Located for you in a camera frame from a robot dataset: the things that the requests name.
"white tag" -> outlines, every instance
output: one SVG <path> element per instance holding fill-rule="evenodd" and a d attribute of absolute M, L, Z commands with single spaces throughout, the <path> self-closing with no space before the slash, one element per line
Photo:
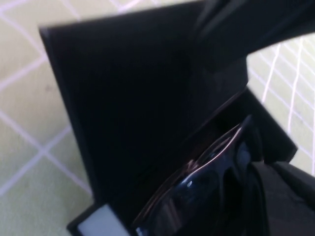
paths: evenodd
<path fill-rule="evenodd" d="M 83 236 L 130 236 L 109 205 L 104 205 L 78 226 Z"/>

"tiled floor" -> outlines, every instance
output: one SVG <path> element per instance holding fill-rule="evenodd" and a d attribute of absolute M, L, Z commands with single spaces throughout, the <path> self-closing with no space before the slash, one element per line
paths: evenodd
<path fill-rule="evenodd" d="M 68 235 L 91 190 L 38 25 L 173 4 L 173 0 L 0 0 L 0 235 Z M 299 145 L 314 174 L 315 36 L 248 57 L 250 87 Z"/>

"sunglasses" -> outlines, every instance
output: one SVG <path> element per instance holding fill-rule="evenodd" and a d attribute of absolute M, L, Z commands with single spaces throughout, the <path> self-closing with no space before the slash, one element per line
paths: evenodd
<path fill-rule="evenodd" d="M 225 174 L 232 172 L 243 184 L 247 165 L 261 159 L 260 138 L 248 116 L 175 171 L 143 207 L 133 227 L 139 236 L 172 236 L 206 210 L 214 233 L 224 219 Z"/>

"light green tile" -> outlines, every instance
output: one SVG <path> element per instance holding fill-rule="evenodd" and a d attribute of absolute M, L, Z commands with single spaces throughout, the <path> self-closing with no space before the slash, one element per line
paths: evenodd
<path fill-rule="evenodd" d="M 315 57 L 315 42 L 310 42 L 310 37 L 305 37 L 307 40 L 303 41 L 303 48 Z"/>
<path fill-rule="evenodd" d="M 305 100 L 309 103 L 314 104 L 314 91 L 313 89 L 305 83 L 301 78 L 298 79 L 296 84 L 296 91 L 298 91 Z"/>
<path fill-rule="evenodd" d="M 294 97 L 294 110 L 297 114 L 299 114 L 305 122 L 309 125 L 309 127 L 313 127 L 314 120 L 314 110 L 305 103 L 300 96 L 297 94 Z"/>
<path fill-rule="evenodd" d="M 300 74 L 315 88 L 315 66 L 300 64 Z"/>
<path fill-rule="evenodd" d="M 117 13 L 109 0 L 68 0 L 82 19 L 103 17 Z"/>
<path fill-rule="evenodd" d="M 265 85 L 263 85 L 258 79 L 256 79 L 254 76 L 253 78 L 250 78 L 248 82 L 248 87 L 251 89 L 251 91 L 255 94 L 257 99 L 260 101 L 262 99 Z"/>
<path fill-rule="evenodd" d="M 283 76 L 284 79 L 289 82 L 289 84 L 294 84 L 296 71 L 280 58 L 278 58 L 275 63 L 274 74 L 278 74 L 278 76 Z"/>
<path fill-rule="evenodd" d="M 312 164 L 313 161 L 311 157 L 306 155 L 303 151 L 298 150 L 294 158 L 291 160 L 290 164 L 295 166 L 308 174 L 312 174 Z"/>
<path fill-rule="evenodd" d="M 51 152 L 68 170 L 77 175 L 86 184 L 89 183 L 73 133 L 67 134 L 52 148 Z"/>
<path fill-rule="evenodd" d="M 259 52 L 266 58 L 268 59 L 268 61 L 273 61 L 273 59 L 275 58 L 276 54 L 273 50 L 273 47 L 267 47 L 264 49 L 259 50 Z"/>
<path fill-rule="evenodd" d="M 247 56 L 247 67 L 250 67 L 264 81 L 268 80 L 270 66 L 265 63 L 258 53 L 253 53 Z"/>
<path fill-rule="evenodd" d="M 39 57 L 36 49 L 13 27 L 0 19 L 0 81 Z"/>
<path fill-rule="evenodd" d="M 287 130 L 289 109 L 285 104 L 280 101 L 271 92 L 267 93 L 266 100 L 264 102 L 265 108 L 272 115 L 275 121 L 284 129 Z"/>
<path fill-rule="evenodd" d="M 37 150 L 0 120 L 0 187 L 37 153 Z"/>
<path fill-rule="evenodd" d="M 46 158 L 0 198 L 0 235 L 68 236 L 66 225 L 92 204 Z"/>
<path fill-rule="evenodd" d="M 288 46 L 295 54 L 299 52 L 299 43 L 299 38 L 292 38 L 282 42 L 283 45 Z"/>
<path fill-rule="evenodd" d="M 290 137 L 306 151 L 313 151 L 313 132 L 305 125 L 305 123 L 295 114 L 291 118 Z"/>
<path fill-rule="evenodd" d="M 38 33 L 39 26 L 76 21 L 60 0 L 31 0 L 6 11 L 5 14 L 22 26 L 41 47 L 43 45 Z"/>
<path fill-rule="evenodd" d="M 0 93 L 0 109 L 45 144 L 68 125 L 68 117 L 48 63 Z"/>
<path fill-rule="evenodd" d="M 310 69 L 313 69 L 314 71 L 314 66 L 315 66 L 315 54 L 312 54 L 310 51 L 305 52 L 304 50 L 302 50 L 301 52 L 301 60 L 307 64 Z"/>
<path fill-rule="evenodd" d="M 287 47 L 282 45 L 279 50 L 279 55 L 282 55 L 288 62 L 292 64 L 294 68 L 297 67 L 298 60 L 297 60 L 297 54 L 291 52 Z"/>
<path fill-rule="evenodd" d="M 291 103 L 292 88 L 276 73 L 273 73 L 269 88 L 279 95 L 287 104 Z"/>

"case lid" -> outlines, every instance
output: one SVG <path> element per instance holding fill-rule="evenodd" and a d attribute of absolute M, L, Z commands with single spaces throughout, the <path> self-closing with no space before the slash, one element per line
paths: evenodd
<path fill-rule="evenodd" d="M 304 5 L 287 14 L 266 7 L 284 2 L 222 1 L 209 11 L 197 1 L 41 29 L 96 202 L 167 163 L 166 153 L 243 90 L 249 52 L 301 33 L 277 35 L 292 15 L 307 20 Z"/>

